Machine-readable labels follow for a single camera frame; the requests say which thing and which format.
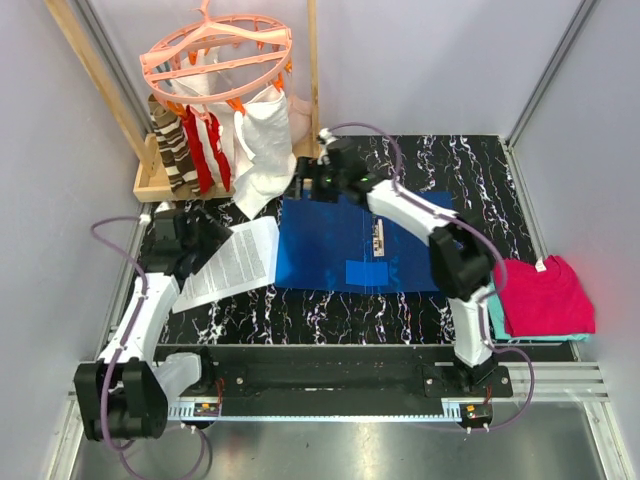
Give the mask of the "white printed paper files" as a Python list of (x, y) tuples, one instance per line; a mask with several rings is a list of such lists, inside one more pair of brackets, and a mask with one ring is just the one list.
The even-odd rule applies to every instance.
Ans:
[(196, 275), (190, 276), (172, 312), (261, 288), (275, 282), (279, 243), (276, 218), (265, 216), (232, 226), (233, 234)]

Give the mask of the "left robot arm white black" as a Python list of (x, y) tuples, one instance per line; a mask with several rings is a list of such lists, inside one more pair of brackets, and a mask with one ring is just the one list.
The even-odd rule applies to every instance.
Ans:
[(197, 353), (172, 354), (160, 366), (153, 357), (170, 311), (185, 282), (213, 258), (233, 232), (199, 211), (168, 208), (139, 214), (133, 222), (152, 225), (155, 241), (137, 261), (101, 236), (91, 235), (134, 268), (135, 288), (113, 337), (92, 362), (81, 363), (74, 387), (84, 433), (114, 451), (139, 439), (159, 438), (168, 422), (169, 404), (189, 390), (196, 396), (215, 386), (216, 372)]

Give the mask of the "blue plastic folder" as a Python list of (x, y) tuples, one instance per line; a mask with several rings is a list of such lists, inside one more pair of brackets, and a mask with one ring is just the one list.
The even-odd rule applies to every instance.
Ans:
[(275, 285), (338, 293), (436, 293), (426, 243), (340, 198), (283, 200)]

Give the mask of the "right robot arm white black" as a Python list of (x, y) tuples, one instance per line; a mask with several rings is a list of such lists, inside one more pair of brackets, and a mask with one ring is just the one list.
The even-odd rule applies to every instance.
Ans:
[(397, 180), (371, 171), (347, 138), (330, 138), (317, 158), (298, 157), (290, 191), (295, 199), (305, 192), (322, 202), (344, 197), (428, 247), (432, 278), (452, 314), (455, 387), (470, 397), (486, 389), (497, 368), (488, 313), (496, 259), (479, 228), (457, 212), (420, 198)]

